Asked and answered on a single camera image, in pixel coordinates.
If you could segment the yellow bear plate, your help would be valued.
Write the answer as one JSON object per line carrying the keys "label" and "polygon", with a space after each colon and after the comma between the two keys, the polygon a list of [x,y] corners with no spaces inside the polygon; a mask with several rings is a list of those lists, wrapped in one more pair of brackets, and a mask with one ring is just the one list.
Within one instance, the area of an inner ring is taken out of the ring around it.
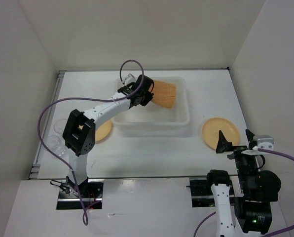
{"label": "yellow bear plate", "polygon": [[112,128],[112,122],[109,119],[108,121],[104,122],[95,132],[95,142],[99,142],[105,139]]}
{"label": "yellow bear plate", "polygon": [[202,126],[202,137],[204,142],[213,150],[216,149],[219,140],[219,131],[223,133],[228,142],[237,146],[240,134],[237,127],[224,118],[210,118]]}

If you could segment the woven bamboo tray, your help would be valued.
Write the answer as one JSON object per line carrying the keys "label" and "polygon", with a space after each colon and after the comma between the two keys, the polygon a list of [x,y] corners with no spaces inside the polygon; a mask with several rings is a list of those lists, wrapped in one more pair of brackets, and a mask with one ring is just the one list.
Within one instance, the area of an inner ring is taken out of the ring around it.
{"label": "woven bamboo tray", "polygon": [[172,109],[176,101],[176,85],[164,81],[154,80],[150,88],[153,93],[152,102],[166,109]]}

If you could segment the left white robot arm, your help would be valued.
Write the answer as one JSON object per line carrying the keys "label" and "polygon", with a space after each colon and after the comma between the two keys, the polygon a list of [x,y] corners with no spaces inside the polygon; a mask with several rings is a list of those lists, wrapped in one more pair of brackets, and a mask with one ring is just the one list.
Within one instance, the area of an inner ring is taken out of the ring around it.
{"label": "left white robot arm", "polygon": [[74,196],[79,198],[87,193],[87,156],[94,148],[98,128],[132,107],[146,106],[153,98],[153,87],[154,81],[151,78],[140,75],[135,82],[131,81],[119,88],[108,102],[82,112],[77,109],[71,111],[63,139],[71,166],[66,182]]}

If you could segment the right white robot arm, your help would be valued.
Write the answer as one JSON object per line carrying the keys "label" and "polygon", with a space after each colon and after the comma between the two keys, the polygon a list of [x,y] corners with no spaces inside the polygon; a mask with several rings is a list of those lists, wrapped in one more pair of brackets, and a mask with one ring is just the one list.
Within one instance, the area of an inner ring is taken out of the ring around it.
{"label": "right white robot arm", "polygon": [[213,194],[217,215],[218,237],[263,237],[272,223],[271,203],[278,201],[281,180],[272,171],[261,171],[257,157],[264,157],[261,149],[274,149],[269,135],[255,135],[248,129],[247,146],[234,146],[219,131],[216,153],[228,153],[234,160],[239,181],[240,196],[230,198],[233,182],[227,171],[211,170],[205,188]]}

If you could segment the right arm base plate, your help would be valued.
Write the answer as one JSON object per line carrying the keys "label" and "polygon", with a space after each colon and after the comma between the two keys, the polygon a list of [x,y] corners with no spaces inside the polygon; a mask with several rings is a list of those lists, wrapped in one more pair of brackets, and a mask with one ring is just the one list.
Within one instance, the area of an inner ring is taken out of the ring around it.
{"label": "right arm base plate", "polygon": [[192,207],[215,207],[215,200],[211,190],[211,186],[215,184],[228,184],[230,205],[234,205],[234,189],[229,178],[207,178],[191,177],[189,185],[186,187],[190,189]]}

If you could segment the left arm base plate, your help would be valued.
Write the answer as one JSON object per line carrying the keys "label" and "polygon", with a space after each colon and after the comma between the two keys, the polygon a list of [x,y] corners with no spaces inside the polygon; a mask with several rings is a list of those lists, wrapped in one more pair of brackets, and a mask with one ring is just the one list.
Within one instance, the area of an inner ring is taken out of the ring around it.
{"label": "left arm base plate", "polygon": [[[51,180],[50,184],[59,188],[57,210],[82,209],[78,194],[64,181]],[[89,181],[87,187],[81,191],[82,202],[85,208],[102,209],[103,181]]]}

